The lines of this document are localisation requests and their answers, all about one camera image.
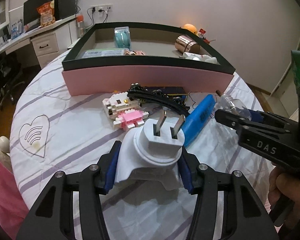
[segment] screw head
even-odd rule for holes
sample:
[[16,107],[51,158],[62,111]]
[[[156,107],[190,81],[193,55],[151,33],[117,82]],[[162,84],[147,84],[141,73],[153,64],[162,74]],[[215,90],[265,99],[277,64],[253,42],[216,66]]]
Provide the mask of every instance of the screw head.
[[242,176],[242,172],[241,171],[234,171],[233,174],[236,176],[236,177],[241,177]]
[[89,169],[90,169],[91,171],[96,171],[97,169],[99,169],[99,166],[96,165],[96,164],[92,164],[92,165],[90,165]]
[[57,171],[55,174],[54,174],[57,178],[61,178],[63,176],[63,171]]
[[206,164],[199,164],[199,169],[205,171],[208,169],[208,166]]

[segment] snack bag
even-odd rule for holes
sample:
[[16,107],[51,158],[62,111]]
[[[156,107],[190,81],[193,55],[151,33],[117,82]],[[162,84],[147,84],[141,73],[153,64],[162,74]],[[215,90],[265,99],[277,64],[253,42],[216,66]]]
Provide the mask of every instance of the snack bag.
[[41,5],[37,8],[37,11],[41,15],[41,27],[46,27],[56,22],[54,17],[54,0]]

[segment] open box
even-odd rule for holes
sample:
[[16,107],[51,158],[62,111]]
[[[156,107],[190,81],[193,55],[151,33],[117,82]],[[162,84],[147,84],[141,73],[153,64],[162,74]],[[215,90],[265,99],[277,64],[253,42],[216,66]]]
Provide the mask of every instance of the open box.
[[[89,49],[115,48],[114,28],[130,28],[132,50],[145,56],[81,58]],[[179,58],[176,39],[186,35],[201,46],[200,54],[216,57],[219,65]],[[127,91],[132,83],[151,87],[183,87],[186,92],[224,92],[234,67],[215,49],[188,30],[159,24],[115,22],[95,24],[62,62],[71,96]]]

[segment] teal tape roll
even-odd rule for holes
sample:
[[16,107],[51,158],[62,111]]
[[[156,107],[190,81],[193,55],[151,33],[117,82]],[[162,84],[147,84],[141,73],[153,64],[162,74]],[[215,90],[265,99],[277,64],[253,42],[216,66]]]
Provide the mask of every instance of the teal tape roll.
[[114,29],[114,44],[116,48],[127,48],[131,50],[129,27],[118,27]]

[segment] heart drawing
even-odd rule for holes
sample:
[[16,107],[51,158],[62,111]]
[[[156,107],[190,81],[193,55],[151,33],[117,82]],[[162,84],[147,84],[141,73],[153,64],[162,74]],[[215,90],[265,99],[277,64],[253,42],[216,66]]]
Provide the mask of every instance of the heart drawing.
[[44,158],[50,122],[46,115],[37,116],[31,124],[25,123],[19,131],[19,141],[24,150]]

